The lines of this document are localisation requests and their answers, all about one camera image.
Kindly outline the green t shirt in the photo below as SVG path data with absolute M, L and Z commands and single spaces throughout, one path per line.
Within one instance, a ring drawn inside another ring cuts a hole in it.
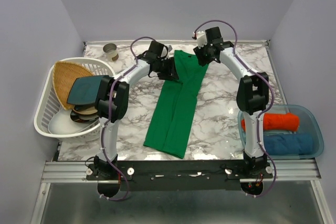
M 179 81 L 164 82 L 143 145 L 184 158 L 207 66 L 182 50 L 174 52 L 174 60 Z

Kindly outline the clear blue plastic bin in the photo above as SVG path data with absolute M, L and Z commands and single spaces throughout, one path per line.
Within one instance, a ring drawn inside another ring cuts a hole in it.
M 284 105 L 276 104 L 267 113 L 278 113 L 286 114 L 292 113 L 299 117 L 300 125 L 299 129 L 296 132 L 290 131 L 264 131 L 264 136 L 277 135 L 277 134 L 299 134 L 299 133 L 308 133 L 312 136 L 313 144 L 313 154 L 310 155 L 294 155 L 294 156 L 270 156 L 273 159 L 310 159 L 319 156 L 323 152 L 324 142 L 321 130 L 318 126 L 318 123 L 313 116 L 313 114 L 306 108 L 299 105 Z

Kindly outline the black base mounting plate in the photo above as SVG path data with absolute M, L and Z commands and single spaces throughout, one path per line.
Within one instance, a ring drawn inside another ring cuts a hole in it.
M 252 167 L 239 160 L 116 161 L 97 157 L 87 164 L 86 179 L 118 186 L 126 191 L 240 190 L 241 184 L 272 178 L 264 162 Z

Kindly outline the white bowl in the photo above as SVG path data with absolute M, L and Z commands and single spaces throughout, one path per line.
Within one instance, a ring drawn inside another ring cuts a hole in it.
M 96 113 L 92 115 L 78 114 L 74 110 L 60 110 L 48 124 L 48 131 L 56 135 L 80 133 L 89 129 L 98 120 Z

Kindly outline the aluminium rail frame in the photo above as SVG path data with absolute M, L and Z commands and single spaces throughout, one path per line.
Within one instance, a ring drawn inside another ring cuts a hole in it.
M 94 183 L 100 187 L 108 189 L 107 183 L 88 181 L 86 179 L 87 164 L 93 163 L 90 159 L 88 163 L 79 162 L 46 162 L 41 177 L 40 189 L 49 190 L 53 183 Z M 319 182 L 321 175 L 317 162 L 314 159 L 277 159 L 274 162 L 268 161 L 272 167 L 272 178 L 259 180 L 257 182 L 246 182 L 241 184 L 240 190 L 252 184 L 255 188 L 257 183 L 273 182 L 278 185 L 280 182 L 302 182 L 309 181 L 313 188 L 314 196 L 322 214 L 322 219 L 326 223 L 333 223 L 328 204 Z

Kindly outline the metal cup with cork base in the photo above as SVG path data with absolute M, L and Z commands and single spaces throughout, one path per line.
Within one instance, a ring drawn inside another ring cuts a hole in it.
M 103 53 L 109 61 L 117 61 L 119 58 L 118 47 L 113 43 L 104 45 Z

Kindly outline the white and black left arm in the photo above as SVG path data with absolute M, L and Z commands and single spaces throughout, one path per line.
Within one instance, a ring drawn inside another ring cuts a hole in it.
M 117 136 L 121 119 L 128 110 L 130 88 L 142 78 L 156 73 L 160 80 L 178 80 L 173 57 L 168 54 L 171 46 L 152 40 L 148 50 L 135 55 L 135 63 L 115 77 L 102 78 L 95 101 L 100 122 L 100 153 L 103 161 L 98 173 L 104 179 L 116 175 Z

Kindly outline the rolled orange t shirt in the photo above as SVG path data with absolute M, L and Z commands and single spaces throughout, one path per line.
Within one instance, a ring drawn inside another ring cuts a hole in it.
M 299 129 L 300 119 L 292 113 L 264 113 L 263 131 L 290 131 L 296 132 Z

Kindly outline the dark stacked bowls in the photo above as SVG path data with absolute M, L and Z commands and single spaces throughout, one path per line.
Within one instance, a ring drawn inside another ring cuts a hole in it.
M 76 123 L 89 123 L 98 119 L 98 111 L 93 104 L 75 105 L 70 112 L 70 118 Z

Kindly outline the woven wicker tray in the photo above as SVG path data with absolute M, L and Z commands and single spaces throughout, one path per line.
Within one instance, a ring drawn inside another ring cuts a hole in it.
M 70 62 L 57 61 L 53 69 L 53 88 L 58 101 L 65 110 L 71 110 L 74 106 L 67 102 L 70 90 L 76 79 L 90 77 L 94 74 L 86 67 Z

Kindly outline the dark teal plate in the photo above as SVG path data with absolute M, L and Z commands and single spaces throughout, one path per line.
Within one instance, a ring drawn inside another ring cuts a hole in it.
M 94 104 L 103 76 L 77 78 L 69 92 L 67 103 L 71 105 Z

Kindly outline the rolled blue t shirt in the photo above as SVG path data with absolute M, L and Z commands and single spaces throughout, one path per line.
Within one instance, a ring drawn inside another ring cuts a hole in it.
M 313 154 L 313 138 L 308 133 L 264 136 L 264 146 L 270 156 Z

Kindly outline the white plastic laundry basket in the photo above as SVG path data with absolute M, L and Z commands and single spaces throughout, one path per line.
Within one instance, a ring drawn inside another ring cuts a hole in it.
M 86 67 L 93 74 L 107 74 L 114 76 L 116 73 L 112 67 L 100 60 L 85 57 L 73 57 L 63 59 L 65 62 L 72 62 Z M 54 68 L 51 67 L 41 94 L 39 104 L 34 116 L 34 128 L 42 136 L 57 138 L 64 142 L 86 142 L 99 138 L 100 123 L 95 121 L 83 131 L 73 134 L 52 134 L 48 131 L 48 125 L 53 116 L 62 108 L 54 92 L 52 76 Z

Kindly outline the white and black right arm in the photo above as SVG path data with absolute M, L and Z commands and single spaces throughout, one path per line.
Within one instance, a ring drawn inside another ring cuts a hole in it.
M 200 66 L 211 62 L 224 64 L 239 81 L 236 103 L 245 121 L 244 161 L 242 173 L 255 177 L 267 166 L 263 137 L 263 119 L 269 101 L 269 82 L 265 72 L 257 72 L 241 58 L 236 43 L 224 41 L 219 27 L 195 31 L 194 53 Z

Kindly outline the white table edge trim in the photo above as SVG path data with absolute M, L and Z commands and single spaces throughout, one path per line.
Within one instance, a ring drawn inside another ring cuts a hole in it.
M 133 40 L 110 40 L 110 41 L 85 41 L 85 45 L 105 45 L 109 43 L 113 43 L 116 45 L 131 45 Z M 144 45 L 148 44 L 150 42 L 150 39 L 141 39 L 135 43 L 135 45 Z M 197 45 L 196 40 L 158 40 L 158 42 L 161 42 L 163 44 L 168 45 Z M 238 40 L 238 45 L 243 44 L 251 44 L 251 45 L 264 45 L 268 46 L 269 42 L 267 40 Z

